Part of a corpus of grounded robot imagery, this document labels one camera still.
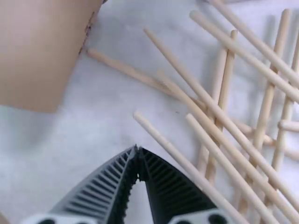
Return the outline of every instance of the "cardboard box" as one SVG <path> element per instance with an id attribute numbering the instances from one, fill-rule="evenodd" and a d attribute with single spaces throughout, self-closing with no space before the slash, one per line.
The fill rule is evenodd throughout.
<path id="1" fill-rule="evenodd" d="M 2 0 L 0 104 L 55 112 L 102 0 Z"/>

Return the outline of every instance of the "screw hole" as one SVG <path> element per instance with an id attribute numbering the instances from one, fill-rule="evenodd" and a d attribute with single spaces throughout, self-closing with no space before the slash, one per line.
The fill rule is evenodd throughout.
<path id="1" fill-rule="evenodd" d="M 55 224 L 55 221 L 53 219 L 45 219 L 38 224 Z"/>
<path id="2" fill-rule="evenodd" d="M 210 224 L 227 224 L 227 220 L 225 217 L 218 215 L 218 214 L 212 214 L 209 216 L 209 223 Z"/>
<path id="3" fill-rule="evenodd" d="M 179 221 L 177 224 L 191 224 L 191 223 L 188 222 L 188 221 L 183 220 L 183 221 Z"/>

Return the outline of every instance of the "wooden stick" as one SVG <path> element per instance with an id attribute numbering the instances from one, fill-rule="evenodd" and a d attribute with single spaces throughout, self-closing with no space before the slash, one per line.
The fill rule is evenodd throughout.
<path id="1" fill-rule="evenodd" d="M 254 128 L 252 128 L 244 123 L 241 123 L 237 120 L 232 120 L 232 121 L 247 138 L 253 137 L 254 132 L 255 132 Z M 275 139 L 271 138 L 268 135 L 264 135 L 263 144 L 265 146 L 274 146 L 275 147 L 276 143 L 277 143 L 277 141 Z M 286 147 L 284 149 L 284 152 L 285 152 L 285 156 L 289 157 L 290 159 L 292 159 L 294 161 L 299 161 L 299 151 Z"/>
<path id="2" fill-rule="evenodd" d="M 254 133 L 256 131 L 255 128 L 250 127 L 249 125 L 246 125 L 244 123 L 241 123 L 240 121 L 237 121 L 235 119 L 232 119 L 234 124 L 240 129 L 240 131 L 247 137 L 247 138 L 253 138 Z M 266 146 L 275 146 L 276 145 L 276 140 L 271 138 L 268 135 L 264 135 L 263 138 L 263 144 Z"/>
<path id="3" fill-rule="evenodd" d="M 224 209 L 236 223 L 248 224 L 246 219 L 209 183 L 208 180 L 139 112 L 135 112 L 134 119 L 178 162 L 191 176 L 195 184 L 201 189 L 217 207 Z"/>
<path id="4" fill-rule="evenodd" d="M 233 40 L 236 40 L 237 33 L 238 33 L 237 30 L 233 30 L 230 34 L 230 37 Z M 227 52 L 225 69 L 223 72 L 223 79 L 222 79 L 222 84 L 221 84 L 219 100 L 218 100 L 218 106 L 223 110 L 226 109 L 227 98 L 228 98 L 228 87 L 229 87 L 229 81 L 230 81 L 230 77 L 231 77 L 233 67 L 234 67 L 234 59 L 235 59 L 235 54 L 229 50 Z M 222 129 L 223 129 L 222 123 L 217 122 L 217 119 L 214 119 L 214 120 L 215 120 L 216 126 L 219 128 L 219 130 L 222 131 Z M 216 176 L 216 160 L 214 159 L 214 157 L 209 155 L 207 168 L 206 168 L 206 178 L 210 182 L 214 182 L 215 176 Z"/>
<path id="5" fill-rule="evenodd" d="M 191 112 L 196 115 L 198 122 L 229 152 L 229 154 L 242 166 L 242 168 L 250 175 L 250 177 L 258 184 L 258 186 L 265 192 L 265 194 L 271 198 L 271 200 L 277 205 L 277 207 L 291 220 L 293 223 L 299 223 L 299 214 L 296 210 L 281 196 L 277 191 L 267 182 L 267 180 L 253 167 L 253 165 L 242 155 L 242 153 L 225 137 L 216 125 L 203 113 L 196 104 L 188 98 L 188 96 L 166 75 L 160 74 L 163 82 L 168 88 L 174 92 L 181 101 L 183 101 Z M 261 164 L 267 164 L 272 168 L 262 155 L 257 156 L 258 161 Z"/>
<path id="6" fill-rule="evenodd" d="M 198 97 L 201 98 L 202 101 L 207 105 L 207 107 L 213 112 L 215 117 L 219 119 L 219 121 L 221 121 L 223 126 L 233 135 L 233 137 L 242 146 L 242 148 L 245 149 L 247 153 L 258 162 L 258 165 L 263 170 L 263 172 L 266 173 L 266 175 L 268 175 L 269 179 L 276 183 L 276 186 L 279 188 L 281 193 L 289 200 L 291 205 L 293 205 L 294 208 L 297 211 L 299 211 L 299 202 L 296 200 L 296 198 L 294 198 L 294 194 L 284 185 L 284 182 L 279 178 L 275 169 L 273 169 L 273 167 L 268 164 L 266 159 L 253 147 L 253 145 L 246 138 L 246 136 L 237 128 L 237 126 L 232 122 L 232 120 L 213 101 L 210 95 L 197 82 L 197 80 L 194 77 L 192 77 L 189 71 L 185 69 L 185 67 L 181 63 L 179 63 L 179 61 L 171 53 L 171 51 L 164 47 L 163 44 L 154 36 L 153 33 L 151 33 L 148 30 L 145 30 L 145 32 L 147 36 L 157 46 L 157 48 L 161 51 L 161 53 L 165 56 L 165 58 L 170 62 L 173 68 L 181 75 L 181 77 L 189 84 L 189 86 L 198 95 Z"/>
<path id="7" fill-rule="evenodd" d="M 213 100 L 215 100 L 216 103 L 218 103 L 219 101 L 227 55 L 228 55 L 228 50 L 221 47 L 216 61 L 216 69 L 215 69 L 214 81 L 213 81 L 214 86 L 213 86 L 213 92 L 211 94 Z M 215 122 L 214 115 L 209 110 L 207 110 L 206 113 L 208 117 L 213 122 Z M 209 161 L 211 160 L 211 158 L 212 157 L 209 155 L 209 151 L 206 149 L 206 147 L 204 145 L 201 145 L 201 148 L 199 150 L 197 169 L 199 170 L 199 172 L 202 173 L 205 172 L 206 179 L 210 182 L 210 184 L 214 185 L 215 166 L 214 163 L 212 164 L 211 161 Z"/>
<path id="8" fill-rule="evenodd" d="M 264 75 L 269 80 L 269 82 L 276 85 L 280 90 L 285 92 L 291 99 L 293 99 L 296 102 L 299 102 L 299 91 L 297 89 L 294 89 L 289 83 L 287 83 L 284 79 L 282 79 L 275 72 L 269 69 L 265 64 L 259 61 L 252 54 L 244 50 L 235 41 L 232 41 L 229 36 L 222 32 L 213 23 L 209 22 L 201 13 L 192 11 L 190 13 L 190 17 L 203 29 L 205 29 L 216 39 L 218 39 L 229 50 L 235 52 L 235 54 L 239 55 L 246 62 L 255 67 L 262 75 Z"/>
<path id="9" fill-rule="evenodd" d="M 299 132 L 299 122 L 297 121 L 290 121 L 290 120 L 281 120 L 278 123 L 279 129 L 282 129 L 284 131 L 288 132 Z"/>
<path id="10" fill-rule="evenodd" d="M 161 92 L 164 92 L 166 93 L 167 95 L 171 96 L 171 97 L 174 97 L 175 99 L 177 99 L 177 97 L 175 96 L 175 94 L 173 94 L 167 86 L 165 86 L 163 83 L 161 83 L 159 80 L 156 80 L 152 77 L 149 77 L 141 72 L 139 72 L 138 70 L 136 70 L 135 68 L 133 68 L 132 66 L 128 65 L 128 64 L 125 64 L 121 61 L 118 61 L 118 60 L 114 60 L 114 59 L 111 59 L 109 57 L 107 57 L 106 55 L 104 55 L 103 53 L 101 52 L 98 52 L 97 50 L 95 49 L 88 49 L 87 51 L 88 55 L 96 60 L 98 60 L 99 62 L 103 62 L 105 63 L 106 65 L 110 66 L 111 68 L 114 68 L 124 74 L 127 74 L 128 76 L 134 78 L 134 79 L 137 79 L 138 81 L 146 84 L 146 85 L 149 85 L 150 87 L 152 88 L 155 88 Z M 206 110 L 206 105 L 193 98 L 193 97 L 190 97 L 194 102 L 195 104 L 203 111 Z M 254 131 L 255 129 L 244 124 L 244 123 L 241 123 L 237 120 L 233 120 L 233 122 L 236 124 L 236 126 L 243 132 L 243 134 L 248 137 L 248 138 L 252 138 L 253 135 L 254 135 Z M 276 140 L 271 138 L 270 136 L 268 135 L 265 135 L 264 136 L 264 145 L 266 146 L 276 146 Z M 286 148 L 285 149 L 285 156 L 287 157 L 290 157 L 292 160 L 295 160 L 295 161 L 299 161 L 299 151 L 295 151 L 293 149 L 290 149 L 290 148 Z"/>
<path id="11" fill-rule="evenodd" d="M 285 9 L 281 14 L 280 24 L 278 28 L 278 34 L 276 37 L 276 42 L 274 46 L 274 52 L 277 54 L 278 57 L 281 57 L 285 48 L 286 38 L 287 38 L 287 31 L 289 28 L 289 22 L 290 22 L 290 16 L 291 12 L 288 9 Z M 278 73 L 278 70 L 271 64 L 270 69 L 274 71 L 276 74 Z M 270 115 L 272 102 L 274 98 L 274 90 L 275 86 L 271 82 L 267 82 L 266 91 L 263 97 L 263 102 L 260 110 L 260 114 L 257 120 L 257 126 L 256 131 L 254 133 L 253 137 L 253 146 L 258 150 L 262 151 L 263 148 L 263 140 L 264 135 L 266 134 L 266 128 L 268 123 L 268 118 Z M 257 163 L 252 159 L 249 158 L 249 162 L 254 166 L 257 167 Z M 252 187 L 253 181 L 247 176 L 245 176 L 246 182 L 249 184 L 249 186 Z M 248 203 L 246 200 L 244 200 L 241 197 L 240 203 L 239 203 L 239 212 L 243 215 L 246 215 L 248 210 Z"/>
<path id="12" fill-rule="evenodd" d="M 114 68 L 114 69 L 134 78 L 134 79 L 137 79 L 138 81 L 140 81 L 154 89 L 157 89 L 171 97 L 176 98 L 176 96 L 167 88 L 167 86 L 165 86 L 159 80 L 152 78 L 148 75 L 145 75 L 144 73 L 138 71 L 137 69 L 135 69 L 134 67 L 132 67 L 128 64 L 125 64 L 118 60 L 111 59 L 108 56 L 106 56 L 105 54 L 103 54 L 102 52 L 97 51 L 96 49 L 88 49 L 87 54 L 88 54 L 88 56 L 97 60 L 98 62 L 103 62 L 104 64 L 108 65 L 111 68 Z M 190 98 L 196 103 L 196 105 L 200 109 L 206 110 L 206 105 L 204 103 L 202 103 L 201 101 L 199 101 L 193 97 L 190 97 Z"/>
<path id="13" fill-rule="evenodd" d="M 291 82 L 299 88 L 299 78 L 297 74 L 273 52 L 273 50 L 261 41 L 240 19 L 221 2 L 221 0 L 209 0 L 209 2 L 236 27 L 244 37 L 252 43 L 279 71 L 285 74 Z"/>
<path id="14" fill-rule="evenodd" d="M 267 210 L 265 205 L 261 205 L 261 200 L 255 194 L 253 189 L 246 183 L 243 177 L 234 168 L 230 161 L 225 157 L 222 151 L 213 142 L 213 140 L 209 137 L 205 130 L 200 126 L 196 119 L 191 114 L 188 114 L 186 116 L 186 119 L 188 120 L 190 126 L 192 126 L 192 128 L 195 130 L 200 142 L 207 147 L 209 152 L 213 154 L 213 157 L 222 165 L 222 167 L 226 170 L 226 172 L 231 177 L 235 185 L 239 187 L 243 194 L 246 194 L 247 199 L 249 199 L 252 202 L 255 209 L 259 212 L 261 216 L 263 216 L 263 220 L 269 223 L 278 223 L 274 217 L 269 216 L 269 211 Z"/>
<path id="15" fill-rule="evenodd" d="M 294 52 L 292 68 L 296 73 L 299 72 L 299 34 L 297 37 L 297 43 L 296 43 L 296 48 L 295 48 L 295 52 Z M 291 120 L 292 111 L 293 111 L 292 109 L 293 109 L 293 101 L 290 98 L 288 98 L 287 96 L 285 96 L 285 103 L 284 103 L 284 108 L 282 111 L 281 119 L 282 120 Z M 273 160 L 272 160 L 272 166 L 275 170 L 279 170 L 281 167 L 281 164 L 284 159 L 285 145 L 286 145 L 286 130 L 280 128 L 278 130 L 277 144 L 276 144 L 276 148 L 275 148 Z M 269 183 L 273 187 L 276 187 L 272 181 L 269 181 Z M 267 207 L 269 207 L 269 209 L 272 209 L 272 203 L 268 198 L 265 198 L 265 204 L 267 205 Z"/>

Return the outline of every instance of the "pile of wooden sticks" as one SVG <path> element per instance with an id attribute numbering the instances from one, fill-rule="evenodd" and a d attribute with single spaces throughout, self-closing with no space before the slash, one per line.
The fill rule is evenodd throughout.
<path id="1" fill-rule="evenodd" d="M 189 108 L 193 115 L 188 114 L 186 119 L 203 145 L 200 150 L 197 168 L 139 112 L 134 113 L 134 118 L 190 174 L 197 186 L 206 193 L 219 208 L 226 210 L 236 223 L 248 223 L 245 218 L 248 211 L 248 203 L 251 203 L 260 214 L 262 223 L 278 223 L 272 214 L 273 206 L 277 206 L 291 223 L 299 223 L 299 201 L 294 197 L 295 194 L 288 189 L 277 173 L 284 155 L 299 161 L 299 153 L 287 148 L 286 145 L 286 131 L 299 132 L 299 124 L 290 121 L 292 118 L 293 102 L 299 103 L 299 90 L 297 89 L 299 88 L 299 38 L 297 39 L 292 67 L 290 68 L 281 59 L 286 43 L 291 13 L 288 9 L 283 11 L 275 47 L 274 50 L 272 50 L 259 40 L 220 0 L 210 0 L 210 3 L 263 53 L 271 62 L 270 68 L 236 42 L 236 30 L 233 30 L 229 37 L 213 23 L 209 22 L 201 13 L 195 11 L 190 13 L 191 19 L 217 38 L 224 47 L 219 52 L 216 70 L 217 81 L 214 84 L 211 96 L 153 33 L 147 29 L 145 29 L 144 32 L 202 101 L 188 96 L 162 71 L 158 71 L 158 76 L 161 79 L 161 81 L 159 81 L 158 79 L 151 78 L 137 71 L 123 62 L 110 59 L 94 49 L 89 49 L 87 51 L 88 55 L 153 88 L 177 98 Z M 225 113 L 229 81 L 234 66 L 235 54 L 258 69 L 268 80 L 256 128 L 233 120 Z M 288 77 L 289 83 L 278 75 L 278 71 Z M 279 131 L 276 140 L 265 134 L 275 87 L 285 93 L 285 103 L 281 120 L 278 124 Z M 247 160 L 222 133 L 223 128 L 226 128 L 249 154 L 249 160 Z M 272 164 L 269 164 L 261 155 L 263 145 L 273 146 L 275 148 Z M 223 146 L 238 165 L 246 171 L 245 178 L 240 175 L 220 150 L 220 146 Z M 235 209 L 214 187 L 216 163 L 219 163 L 227 171 L 232 181 L 234 181 L 235 185 L 242 191 L 242 198 L 238 209 Z M 268 176 L 269 180 L 258 172 L 256 169 L 257 166 Z M 265 193 L 264 201 L 253 191 L 253 183 L 256 183 Z"/>

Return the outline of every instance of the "white table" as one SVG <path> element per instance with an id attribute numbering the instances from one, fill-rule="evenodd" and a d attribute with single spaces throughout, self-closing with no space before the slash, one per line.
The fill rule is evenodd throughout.
<path id="1" fill-rule="evenodd" d="M 298 8 L 299 1 L 253 0 L 230 7 L 261 39 L 273 46 L 281 12 L 286 7 Z M 146 26 L 211 92 L 220 45 L 189 18 L 192 9 L 204 12 L 227 33 L 233 28 L 200 0 L 109 0 L 98 15 L 87 45 L 153 76 L 157 69 L 163 68 L 185 91 L 194 95 L 143 33 L 142 28 Z M 295 15 L 298 15 L 296 11 L 284 56 L 288 63 L 292 61 L 298 31 Z M 238 40 L 265 61 L 242 35 Z M 256 70 L 237 58 L 228 114 L 255 126 L 265 83 Z M 283 94 L 277 91 L 267 131 L 273 137 L 276 137 L 283 100 Z M 185 121 L 188 112 L 185 106 L 88 58 L 85 53 L 79 57 L 56 114 L 0 106 L 0 210 L 12 223 L 46 212 L 90 172 L 134 144 L 179 167 L 133 120 L 132 112 L 136 109 L 193 164 L 197 163 L 200 144 Z M 298 120 L 299 115 L 294 114 L 293 119 Z M 290 134 L 288 142 L 296 147 L 299 138 Z M 264 152 L 270 160 L 273 150 Z M 297 197 L 298 169 L 298 163 L 285 158 L 280 171 Z M 133 187 L 126 217 L 128 224 L 153 223 L 144 186 L 139 183 Z M 221 168 L 218 168 L 216 187 L 232 200 L 235 191 Z M 283 222 L 282 215 L 277 215 Z"/>

